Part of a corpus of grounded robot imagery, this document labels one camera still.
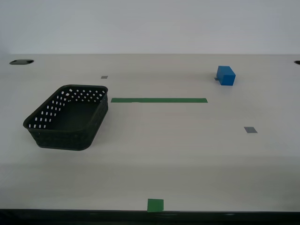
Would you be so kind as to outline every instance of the table surface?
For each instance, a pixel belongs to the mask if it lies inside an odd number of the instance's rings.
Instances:
[[[9,65],[16,59],[35,62]],[[299,59],[8,55],[0,61],[0,208],[146,210],[157,198],[165,210],[299,211]],[[219,65],[232,67],[234,86],[214,80]],[[23,121],[66,84],[106,86],[108,113],[88,149],[39,148]]]

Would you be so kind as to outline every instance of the basket rim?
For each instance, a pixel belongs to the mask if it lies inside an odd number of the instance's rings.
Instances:
[[[28,122],[36,115],[36,113],[38,111],[40,111],[41,108],[43,108],[45,105],[47,105],[48,101],[51,100],[58,92],[60,92],[62,89],[66,88],[66,87],[90,87],[90,88],[103,88],[106,89],[106,92],[103,96],[103,98],[105,97],[105,95],[107,95],[108,92],[108,88],[105,86],[100,86],[100,85],[81,85],[81,84],[67,84],[67,85],[63,85],[60,88],[58,88],[49,98],[47,98],[46,101],[44,101],[32,114],[30,114],[30,116],[28,116],[24,122],[23,122],[23,127],[25,127],[29,132],[31,131],[42,131],[47,132],[47,133],[77,133],[77,132],[81,132],[84,131],[86,129],[86,127],[88,127],[91,123],[91,121],[94,119],[94,117],[96,116],[96,112],[99,109],[100,105],[99,104],[95,110],[95,112],[93,113],[93,115],[90,118],[90,121],[81,129],[78,130],[50,130],[50,129],[41,129],[41,128],[29,128],[26,124],[28,124]]]

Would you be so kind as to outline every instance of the black basket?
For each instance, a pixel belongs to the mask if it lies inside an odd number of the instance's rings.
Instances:
[[[41,148],[84,150],[107,113],[107,91],[104,86],[62,86],[23,126]]]

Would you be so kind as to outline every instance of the blue block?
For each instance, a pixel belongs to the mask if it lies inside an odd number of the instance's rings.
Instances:
[[[230,67],[219,66],[217,69],[217,78],[221,85],[233,86],[235,73]]]

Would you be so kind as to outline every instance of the green tape strip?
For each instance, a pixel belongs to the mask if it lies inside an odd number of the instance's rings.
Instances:
[[[161,212],[164,210],[163,199],[148,199],[147,212]]]
[[[112,98],[115,103],[207,103],[206,98]]]

